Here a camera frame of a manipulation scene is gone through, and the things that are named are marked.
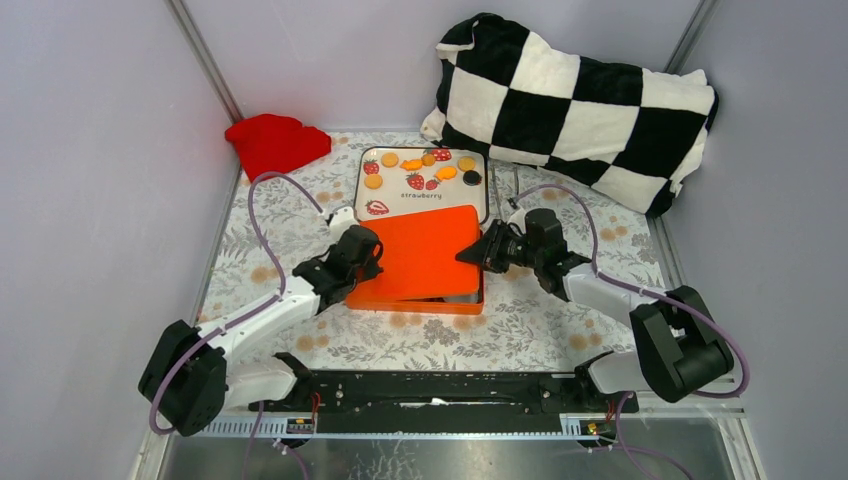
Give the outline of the orange cookie tin box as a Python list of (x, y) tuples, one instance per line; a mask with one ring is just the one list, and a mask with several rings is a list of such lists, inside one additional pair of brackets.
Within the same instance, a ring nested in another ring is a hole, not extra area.
[(380, 273), (375, 279), (358, 285), (347, 296), (345, 304), (353, 310), (477, 315), (482, 312), (484, 306), (484, 276), (479, 268), (475, 268), (475, 273), (478, 276), (475, 283), (477, 290), (472, 294), (404, 300), (390, 299), (378, 289), (387, 287), (394, 291), (401, 287), (413, 286), (414, 281), (403, 277), (399, 270), (394, 273)]

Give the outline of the orange tin lid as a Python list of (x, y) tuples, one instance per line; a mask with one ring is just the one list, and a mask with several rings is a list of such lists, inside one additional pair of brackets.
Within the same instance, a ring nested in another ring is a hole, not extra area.
[(479, 239), (471, 205), (366, 220), (383, 244), (383, 272), (358, 285), (347, 297), (352, 309), (378, 310), (404, 301), (475, 294), (481, 272), (456, 255)]

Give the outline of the metal serving tongs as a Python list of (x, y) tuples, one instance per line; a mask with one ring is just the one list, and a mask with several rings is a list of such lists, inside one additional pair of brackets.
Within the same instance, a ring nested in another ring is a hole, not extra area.
[(518, 166), (508, 162), (490, 161), (489, 185), (495, 213), (505, 220), (517, 209), (513, 197), (519, 193), (520, 179)]

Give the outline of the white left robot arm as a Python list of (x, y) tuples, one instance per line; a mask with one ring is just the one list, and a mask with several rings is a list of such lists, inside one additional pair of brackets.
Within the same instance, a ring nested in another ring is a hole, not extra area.
[(177, 320), (165, 328), (138, 383), (151, 403), (149, 425), (160, 434), (192, 436), (224, 410), (275, 400), (296, 411), (309, 401), (308, 370), (291, 355), (259, 364), (238, 360), (285, 327), (338, 304), (382, 271), (382, 243), (360, 225), (347, 227), (321, 256), (299, 264), (283, 287), (209, 327)]

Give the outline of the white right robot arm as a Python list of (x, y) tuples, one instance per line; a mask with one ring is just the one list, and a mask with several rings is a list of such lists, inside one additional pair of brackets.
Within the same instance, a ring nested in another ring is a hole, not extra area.
[(602, 354), (576, 367), (573, 396), (583, 410), (597, 412), (625, 391), (650, 390), (674, 403), (735, 367), (730, 346), (710, 325), (694, 289), (658, 293), (604, 276), (589, 258), (568, 249), (550, 209), (530, 211), (523, 230), (493, 222), (456, 259), (498, 274), (511, 266), (530, 268), (545, 292), (631, 329), (634, 351)]

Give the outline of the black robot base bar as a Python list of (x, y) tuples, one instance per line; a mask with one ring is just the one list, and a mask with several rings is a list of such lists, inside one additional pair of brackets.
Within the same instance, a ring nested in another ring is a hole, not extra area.
[(550, 372), (313, 370), (283, 400), (249, 408), (303, 413), (320, 434), (554, 434), (561, 418), (636, 413), (636, 400)]

